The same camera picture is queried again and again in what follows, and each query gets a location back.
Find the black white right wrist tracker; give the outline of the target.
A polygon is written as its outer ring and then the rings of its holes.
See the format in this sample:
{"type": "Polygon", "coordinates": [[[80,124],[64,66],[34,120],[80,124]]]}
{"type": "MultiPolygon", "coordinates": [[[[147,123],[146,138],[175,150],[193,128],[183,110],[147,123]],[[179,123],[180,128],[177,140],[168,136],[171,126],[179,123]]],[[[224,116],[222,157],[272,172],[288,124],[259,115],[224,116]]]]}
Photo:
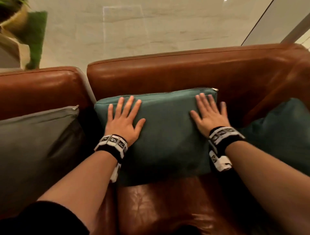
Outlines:
{"type": "Polygon", "coordinates": [[[233,127],[219,126],[210,131],[209,157],[217,171],[223,172],[232,168],[232,163],[226,156],[225,150],[230,144],[238,141],[246,142],[246,138],[233,127]]]}

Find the grey cushion with zipper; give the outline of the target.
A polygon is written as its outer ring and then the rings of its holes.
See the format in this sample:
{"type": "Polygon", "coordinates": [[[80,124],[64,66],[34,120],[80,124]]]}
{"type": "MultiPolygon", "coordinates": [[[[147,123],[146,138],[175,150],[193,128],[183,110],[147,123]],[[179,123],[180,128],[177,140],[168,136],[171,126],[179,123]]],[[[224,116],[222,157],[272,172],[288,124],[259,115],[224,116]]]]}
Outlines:
{"type": "Polygon", "coordinates": [[[89,155],[78,106],[0,121],[0,219],[19,213],[89,155]]]}

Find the black white left wrist tracker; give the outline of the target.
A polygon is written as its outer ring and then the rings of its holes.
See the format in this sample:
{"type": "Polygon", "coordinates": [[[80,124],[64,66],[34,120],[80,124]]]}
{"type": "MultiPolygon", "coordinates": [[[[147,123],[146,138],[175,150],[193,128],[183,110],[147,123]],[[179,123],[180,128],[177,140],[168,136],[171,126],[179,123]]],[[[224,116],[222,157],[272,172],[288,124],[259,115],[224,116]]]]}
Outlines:
{"type": "Polygon", "coordinates": [[[118,178],[118,173],[121,169],[123,158],[128,150],[126,139],[119,135],[105,135],[94,148],[94,151],[106,151],[110,153],[116,160],[117,165],[111,175],[110,182],[115,183],[118,178]]]}

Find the person's right forearm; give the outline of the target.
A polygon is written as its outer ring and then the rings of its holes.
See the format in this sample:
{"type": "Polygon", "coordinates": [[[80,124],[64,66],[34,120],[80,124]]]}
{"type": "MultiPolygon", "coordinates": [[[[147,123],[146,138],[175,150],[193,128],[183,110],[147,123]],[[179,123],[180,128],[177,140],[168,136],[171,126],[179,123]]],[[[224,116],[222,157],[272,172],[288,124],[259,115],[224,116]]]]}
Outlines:
{"type": "Polygon", "coordinates": [[[256,148],[237,141],[225,150],[248,190],[288,233],[310,235],[310,177],[256,148]]]}

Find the person's left forearm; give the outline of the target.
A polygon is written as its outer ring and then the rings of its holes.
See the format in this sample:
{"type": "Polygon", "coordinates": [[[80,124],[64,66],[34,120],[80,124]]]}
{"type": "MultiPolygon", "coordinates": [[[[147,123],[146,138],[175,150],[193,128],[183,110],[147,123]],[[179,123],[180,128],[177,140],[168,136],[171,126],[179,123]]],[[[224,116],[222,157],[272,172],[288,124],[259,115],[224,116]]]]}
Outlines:
{"type": "Polygon", "coordinates": [[[55,202],[74,213],[93,232],[117,160],[97,151],[47,190],[37,201],[55,202]]]}

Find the wide brown leather sofa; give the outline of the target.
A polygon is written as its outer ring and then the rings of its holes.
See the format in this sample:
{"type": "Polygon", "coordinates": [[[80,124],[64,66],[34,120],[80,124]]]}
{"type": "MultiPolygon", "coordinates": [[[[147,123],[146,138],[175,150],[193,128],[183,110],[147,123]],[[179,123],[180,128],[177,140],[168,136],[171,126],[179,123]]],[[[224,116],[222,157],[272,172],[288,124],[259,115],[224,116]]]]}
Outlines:
{"type": "MultiPolygon", "coordinates": [[[[310,108],[310,52],[297,44],[270,44],[99,61],[87,68],[97,100],[211,87],[226,101],[229,119],[245,127],[289,98],[310,108]]],[[[92,235],[168,235],[193,225],[203,235],[279,235],[250,196],[241,221],[215,173],[168,178],[138,186],[108,186],[92,235]]]]}

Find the teal cushion with zipper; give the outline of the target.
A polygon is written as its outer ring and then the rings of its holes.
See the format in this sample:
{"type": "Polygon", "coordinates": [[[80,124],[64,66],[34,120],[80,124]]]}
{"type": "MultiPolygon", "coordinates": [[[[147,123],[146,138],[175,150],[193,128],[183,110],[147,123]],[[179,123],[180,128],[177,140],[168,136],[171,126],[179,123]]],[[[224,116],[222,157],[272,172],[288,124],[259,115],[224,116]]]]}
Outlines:
{"type": "Polygon", "coordinates": [[[133,95],[142,104],[134,126],[146,119],[138,140],[129,148],[118,171],[119,186],[138,186],[168,178],[211,173],[209,143],[198,131],[190,111],[198,112],[195,96],[215,88],[133,95]]]}

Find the person's right hand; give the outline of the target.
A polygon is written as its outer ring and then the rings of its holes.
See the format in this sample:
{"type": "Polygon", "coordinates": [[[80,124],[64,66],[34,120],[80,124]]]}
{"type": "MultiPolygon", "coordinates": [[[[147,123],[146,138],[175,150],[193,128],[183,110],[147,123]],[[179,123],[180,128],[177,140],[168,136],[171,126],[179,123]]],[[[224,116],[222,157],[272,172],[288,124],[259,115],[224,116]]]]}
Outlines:
{"type": "Polygon", "coordinates": [[[200,133],[206,138],[209,137],[210,131],[215,127],[230,127],[228,117],[224,117],[220,114],[220,109],[218,109],[217,104],[212,95],[207,95],[207,99],[212,106],[213,112],[207,112],[200,101],[200,94],[196,95],[196,105],[199,110],[199,116],[202,119],[202,124],[200,127],[197,126],[200,133]]]}

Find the person's left hand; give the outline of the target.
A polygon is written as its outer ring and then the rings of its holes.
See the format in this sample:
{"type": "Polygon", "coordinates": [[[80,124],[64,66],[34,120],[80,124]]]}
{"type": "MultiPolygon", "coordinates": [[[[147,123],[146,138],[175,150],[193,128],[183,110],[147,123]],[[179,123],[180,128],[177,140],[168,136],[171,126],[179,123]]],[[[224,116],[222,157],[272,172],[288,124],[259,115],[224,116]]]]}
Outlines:
{"type": "Polygon", "coordinates": [[[133,121],[139,111],[142,104],[141,100],[137,100],[133,108],[131,107],[130,113],[127,118],[122,117],[124,104],[124,98],[120,97],[114,111],[114,119],[111,122],[107,122],[104,135],[119,135],[123,139],[126,139],[128,147],[132,146],[137,141],[140,134],[134,133],[133,121]]]}

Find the potted plant in woven basket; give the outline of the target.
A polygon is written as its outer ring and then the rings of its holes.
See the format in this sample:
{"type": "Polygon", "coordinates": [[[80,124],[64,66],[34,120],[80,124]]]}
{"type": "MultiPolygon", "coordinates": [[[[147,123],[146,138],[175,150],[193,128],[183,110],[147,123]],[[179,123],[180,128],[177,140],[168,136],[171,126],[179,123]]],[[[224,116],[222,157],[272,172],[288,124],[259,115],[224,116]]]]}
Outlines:
{"type": "Polygon", "coordinates": [[[0,33],[21,33],[28,22],[29,0],[0,0],[0,33]]]}

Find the glass partition with frame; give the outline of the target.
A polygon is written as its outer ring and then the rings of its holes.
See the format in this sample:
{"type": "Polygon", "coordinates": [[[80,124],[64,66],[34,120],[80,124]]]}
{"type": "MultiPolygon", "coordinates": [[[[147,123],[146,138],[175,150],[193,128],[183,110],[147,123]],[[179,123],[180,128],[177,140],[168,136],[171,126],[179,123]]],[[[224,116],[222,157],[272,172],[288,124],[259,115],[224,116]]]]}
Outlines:
{"type": "Polygon", "coordinates": [[[294,43],[310,29],[310,0],[272,0],[242,46],[294,43]]]}

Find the person's black sleeve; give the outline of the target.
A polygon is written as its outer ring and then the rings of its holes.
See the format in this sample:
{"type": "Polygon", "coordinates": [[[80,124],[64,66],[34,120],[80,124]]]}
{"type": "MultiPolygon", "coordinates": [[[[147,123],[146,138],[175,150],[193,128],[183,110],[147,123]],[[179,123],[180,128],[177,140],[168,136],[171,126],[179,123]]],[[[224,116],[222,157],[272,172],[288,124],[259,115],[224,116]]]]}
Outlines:
{"type": "Polygon", "coordinates": [[[0,235],[90,235],[90,231],[66,207],[38,201],[15,217],[1,219],[0,235]]]}

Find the beige stone step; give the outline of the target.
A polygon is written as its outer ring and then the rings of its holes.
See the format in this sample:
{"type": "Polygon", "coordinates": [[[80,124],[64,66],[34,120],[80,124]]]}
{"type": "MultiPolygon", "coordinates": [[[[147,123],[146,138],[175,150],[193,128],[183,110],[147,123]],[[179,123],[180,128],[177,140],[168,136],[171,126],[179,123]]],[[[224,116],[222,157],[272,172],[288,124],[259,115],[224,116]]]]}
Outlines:
{"type": "Polygon", "coordinates": [[[0,26],[0,73],[26,70],[30,61],[29,45],[0,26]]]}

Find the black white wrist tracker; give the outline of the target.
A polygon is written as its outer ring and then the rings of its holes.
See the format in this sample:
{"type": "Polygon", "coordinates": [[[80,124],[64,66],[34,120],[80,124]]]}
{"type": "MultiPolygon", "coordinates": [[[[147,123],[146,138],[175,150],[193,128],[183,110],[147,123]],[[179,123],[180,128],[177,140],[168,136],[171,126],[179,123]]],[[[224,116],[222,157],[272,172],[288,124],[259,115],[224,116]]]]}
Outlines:
{"type": "Polygon", "coordinates": [[[238,141],[246,142],[246,138],[233,127],[219,126],[210,131],[209,157],[217,171],[223,172],[232,168],[232,163],[226,156],[225,150],[230,144],[238,141]]]}
{"type": "Polygon", "coordinates": [[[126,139],[119,135],[105,135],[94,148],[94,151],[106,151],[110,153],[116,160],[117,165],[111,175],[110,182],[115,183],[118,178],[118,173],[121,169],[123,158],[128,150],[126,139]]]}

